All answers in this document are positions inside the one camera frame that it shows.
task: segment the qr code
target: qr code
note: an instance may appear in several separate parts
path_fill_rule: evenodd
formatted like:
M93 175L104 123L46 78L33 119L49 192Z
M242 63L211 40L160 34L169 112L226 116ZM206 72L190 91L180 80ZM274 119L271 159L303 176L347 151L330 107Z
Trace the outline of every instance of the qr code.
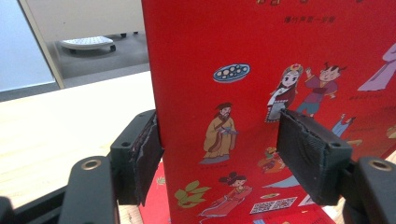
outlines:
M250 214L268 212L281 208L288 208L294 203L294 201L296 201L296 199L297 197L293 197L293 198L281 199L266 203L255 203L250 211Z

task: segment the decorative plate illustration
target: decorative plate illustration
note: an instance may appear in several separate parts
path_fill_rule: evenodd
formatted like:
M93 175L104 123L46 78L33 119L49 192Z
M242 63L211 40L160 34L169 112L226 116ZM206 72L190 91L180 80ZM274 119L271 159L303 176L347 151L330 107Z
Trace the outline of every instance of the decorative plate illustration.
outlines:
M279 195L279 193L270 193L270 194L261 196L260 198L261 198L261 199L269 199L269 198L275 198L275 197L278 196L278 195Z
M219 83L232 83L244 78L250 72L250 66L245 63L235 63L221 67L213 74L213 79Z

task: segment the gray floor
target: gray floor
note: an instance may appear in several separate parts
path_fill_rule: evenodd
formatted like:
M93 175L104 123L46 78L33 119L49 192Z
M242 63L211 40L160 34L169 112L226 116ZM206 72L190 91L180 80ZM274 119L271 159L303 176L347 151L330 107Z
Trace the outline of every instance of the gray floor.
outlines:
M69 49L57 44L66 88L149 70L149 56L144 32L130 33L124 38L121 35L107 35L106 37L114 41L115 51L110 51L110 48L103 48L78 50L74 54ZM0 102L58 90L59 87L56 83L50 83L19 90L3 91L0 92Z

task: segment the wooden table surface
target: wooden table surface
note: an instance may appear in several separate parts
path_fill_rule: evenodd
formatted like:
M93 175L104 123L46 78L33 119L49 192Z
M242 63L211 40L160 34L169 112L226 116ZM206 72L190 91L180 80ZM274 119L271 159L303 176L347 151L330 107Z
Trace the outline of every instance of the wooden table surface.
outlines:
M67 185L76 162L107 155L134 116L153 108L150 72L0 103L0 195L16 208ZM331 210L344 223L342 204ZM121 206L120 217L143 223L136 206Z

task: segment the circular hole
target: circular hole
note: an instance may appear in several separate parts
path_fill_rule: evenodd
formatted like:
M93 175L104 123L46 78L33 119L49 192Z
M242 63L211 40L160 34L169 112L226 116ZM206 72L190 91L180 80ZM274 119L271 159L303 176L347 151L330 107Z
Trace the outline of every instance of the circular hole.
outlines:
M332 147L340 147L341 146L341 144L339 144L339 143L330 143L330 145Z
M377 170L391 171L392 167L383 161L369 161L369 164Z
M121 143L121 146L122 146L122 147L128 147L128 146L130 146L130 145L131 145L130 142L123 142L123 143Z
M82 163L81 168L83 170L93 170L96 167L100 166L101 164L102 162L99 160L90 160Z

